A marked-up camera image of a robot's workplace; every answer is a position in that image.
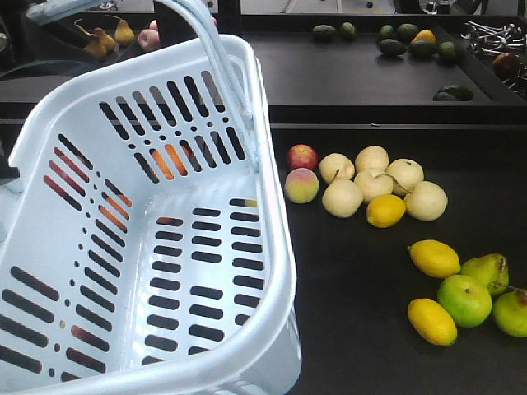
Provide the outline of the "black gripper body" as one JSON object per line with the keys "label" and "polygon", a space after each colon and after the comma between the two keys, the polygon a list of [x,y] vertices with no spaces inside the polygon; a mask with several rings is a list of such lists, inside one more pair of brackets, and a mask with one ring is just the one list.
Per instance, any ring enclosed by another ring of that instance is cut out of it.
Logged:
{"label": "black gripper body", "polygon": [[1,77],[74,76],[96,67],[88,39],[66,18],[93,1],[2,1]]}

